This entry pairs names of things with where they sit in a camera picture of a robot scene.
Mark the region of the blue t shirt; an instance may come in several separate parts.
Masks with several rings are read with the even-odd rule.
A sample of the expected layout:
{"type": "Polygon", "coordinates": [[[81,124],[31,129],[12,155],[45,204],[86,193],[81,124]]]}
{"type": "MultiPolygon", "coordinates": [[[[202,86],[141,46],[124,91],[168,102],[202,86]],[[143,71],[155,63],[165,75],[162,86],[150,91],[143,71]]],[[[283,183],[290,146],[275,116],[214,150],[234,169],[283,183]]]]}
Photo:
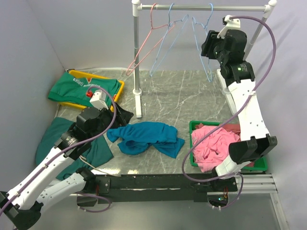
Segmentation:
{"type": "Polygon", "coordinates": [[[185,140],[177,136],[177,129],[160,122],[140,122],[128,124],[106,133],[111,142],[118,143],[120,151],[128,155],[138,155],[153,146],[160,153],[176,158],[185,140]]]}

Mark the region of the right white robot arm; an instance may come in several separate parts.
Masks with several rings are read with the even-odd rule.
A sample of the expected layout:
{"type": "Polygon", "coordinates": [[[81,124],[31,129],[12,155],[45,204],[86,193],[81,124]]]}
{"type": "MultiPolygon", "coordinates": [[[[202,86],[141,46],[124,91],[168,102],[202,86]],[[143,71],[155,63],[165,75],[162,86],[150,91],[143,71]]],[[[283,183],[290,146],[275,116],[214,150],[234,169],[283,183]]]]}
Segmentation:
{"type": "Polygon", "coordinates": [[[262,118],[253,67],[243,60],[246,43],[247,35],[241,30],[230,29],[224,35],[210,30],[201,46],[203,57],[219,62],[240,124],[240,141],[229,144],[229,155],[214,168],[217,175],[210,179],[210,186],[216,191],[227,185],[223,175],[240,172],[277,145],[277,138],[270,135],[262,118]]]}

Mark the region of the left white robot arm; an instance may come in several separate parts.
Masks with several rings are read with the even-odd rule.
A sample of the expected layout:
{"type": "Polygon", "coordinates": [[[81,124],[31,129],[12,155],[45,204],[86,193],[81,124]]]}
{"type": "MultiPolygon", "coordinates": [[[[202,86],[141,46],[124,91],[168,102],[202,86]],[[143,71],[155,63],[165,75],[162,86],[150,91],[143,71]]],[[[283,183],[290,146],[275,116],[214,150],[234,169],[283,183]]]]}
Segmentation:
{"type": "Polygon", "coordinates": [[[115,105],[109,108],[87,107],[55,142],[45,159],[17,186],[0,193],[0,212],[19,230],[31,228],[49,207],[66,196],[95,188],[96,175],[85,167],[78,168],[62,182],[49,186],[65,168],[90,149],[92,141],[110,128],[126,126],[134,114],[115,105]]]}

